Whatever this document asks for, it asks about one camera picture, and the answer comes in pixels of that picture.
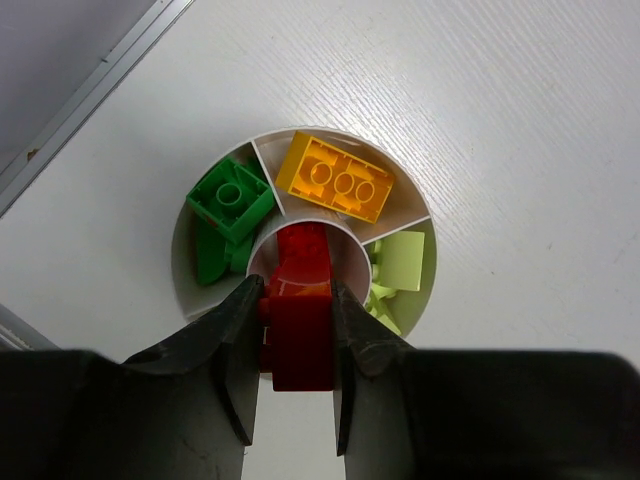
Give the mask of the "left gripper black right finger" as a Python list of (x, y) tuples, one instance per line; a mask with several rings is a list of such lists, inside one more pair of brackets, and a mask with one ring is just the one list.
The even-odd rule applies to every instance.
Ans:
[(350, 479), (635, 479), (639, 374), (606, 352), (416, 348), (332, 285)]

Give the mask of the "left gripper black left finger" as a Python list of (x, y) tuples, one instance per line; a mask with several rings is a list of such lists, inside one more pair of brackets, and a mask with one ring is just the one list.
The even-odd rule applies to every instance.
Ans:
[(238, 479), (256, 418), (260, 276), (117, 363), (87, 350), (1, 356), (5, 479)]

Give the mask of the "lime lego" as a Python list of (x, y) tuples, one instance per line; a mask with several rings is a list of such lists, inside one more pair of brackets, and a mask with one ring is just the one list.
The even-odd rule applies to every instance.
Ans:
[(388, 289), (386, 287), (380, 287), (373, 284), (370, 289), (369, 298), (365, 303), (365, 310), (386, 328), (396, 335), (401, 336), (402, 332), (384, 302), (384, 299), (388, 294), (394, 296), (395, 293), (396, 291), (394, 289)]
[(399, 231), (371, 246), (373, 282), (386, 288), (417, 292), (421, 288), (425, 234)]

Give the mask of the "red rectangular lego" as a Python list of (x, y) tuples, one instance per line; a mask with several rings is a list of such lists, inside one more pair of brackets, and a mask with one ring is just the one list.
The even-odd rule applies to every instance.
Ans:
[(260, 368), (272, 374), (274, 391), (334, 388), (331, 306), (329, 261), (289, 258), (276, 268), (259, 302)]

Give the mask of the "dark green long lego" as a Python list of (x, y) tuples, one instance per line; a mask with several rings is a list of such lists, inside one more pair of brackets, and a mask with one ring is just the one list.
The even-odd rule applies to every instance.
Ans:
[(211, 285), (228, 273), (244, 273), (247, 269), (254, 235), (250, 233), (238, 244), (227, 240), (206, 221), (197, 218), (195, 224), (196, 281)]

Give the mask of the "red sloped lego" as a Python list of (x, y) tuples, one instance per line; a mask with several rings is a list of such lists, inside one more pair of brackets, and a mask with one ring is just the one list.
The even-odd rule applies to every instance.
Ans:
[(331, 258), (325, 226), (303, 222), (277, 232), (278, 277), (302, 285), (329, 282)]

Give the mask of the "dark green square lego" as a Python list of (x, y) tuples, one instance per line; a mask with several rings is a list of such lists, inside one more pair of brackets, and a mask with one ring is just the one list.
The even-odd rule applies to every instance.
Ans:
[(186, 202), (199, 218), (234, 244), (252, 233), (275, 206), (268, 182), (229, 157), (198, 181)]

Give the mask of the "orange long lego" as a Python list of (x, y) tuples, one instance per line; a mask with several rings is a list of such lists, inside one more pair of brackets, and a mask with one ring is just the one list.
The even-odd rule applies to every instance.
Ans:
[(275, 185), (295, 197), (374, 224), (394, 182), (391, 172), (298, 131)]

